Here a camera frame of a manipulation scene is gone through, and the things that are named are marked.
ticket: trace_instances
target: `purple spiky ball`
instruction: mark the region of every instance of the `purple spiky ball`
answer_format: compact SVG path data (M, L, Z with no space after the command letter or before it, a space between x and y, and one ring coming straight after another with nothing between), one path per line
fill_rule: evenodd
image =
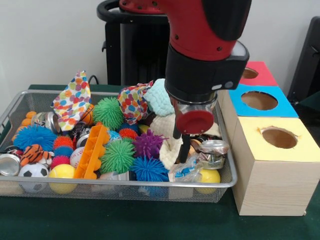
M148 129L146 133L141 134L141 136L137 136L135 138L135 141L132 142L135 147L134 157L148 157L149 159L158 159L163 141L164 139L162 135L154 135L153 132Z

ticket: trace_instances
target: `pink square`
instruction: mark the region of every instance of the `pink square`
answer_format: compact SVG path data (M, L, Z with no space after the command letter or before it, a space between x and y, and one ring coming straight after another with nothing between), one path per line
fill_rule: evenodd
M246 65L240 84L248 86L278 86L263 61L250 61Z

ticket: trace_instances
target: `mesh basket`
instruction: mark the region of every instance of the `mesh basket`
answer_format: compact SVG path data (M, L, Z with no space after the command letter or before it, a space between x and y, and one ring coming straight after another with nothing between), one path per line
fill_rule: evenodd
M12 145L25 115L29 111L50 112L50 104L60 91L28 90L19 93L0 117L0 151ZM95 105L113 92L92 92ZM222 139L228 141L219 104L214 110ZM118 180L87 180L44 177L0 176L0 196L143 200L174 202L217 203L227 188L237 182L237 173L231 152L227 154L224 168L219 170L221 183L143 182Z

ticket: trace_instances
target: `green table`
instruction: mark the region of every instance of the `green table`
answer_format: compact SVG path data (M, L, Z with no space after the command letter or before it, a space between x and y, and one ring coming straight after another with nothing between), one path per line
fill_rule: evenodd
M62 85L31 89L63 90ZM120 87L92 85L93 92ZM184 203L0 197L0 235L10 239L320 239L320 188L303 217L239 216L231 189L221 201Z

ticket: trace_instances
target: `polka dot fabric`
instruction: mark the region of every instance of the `polka dot fabric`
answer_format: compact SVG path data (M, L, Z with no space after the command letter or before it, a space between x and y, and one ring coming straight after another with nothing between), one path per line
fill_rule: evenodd
M70 131L91 104L90 86L85 71L78 71L72 81L52 102L62 131Z
M139 83L136 86L126 87L119 93L118 102L128 124L136 124L139 120L146 119L151 113L144 94L153 84L153 81L144 84Z

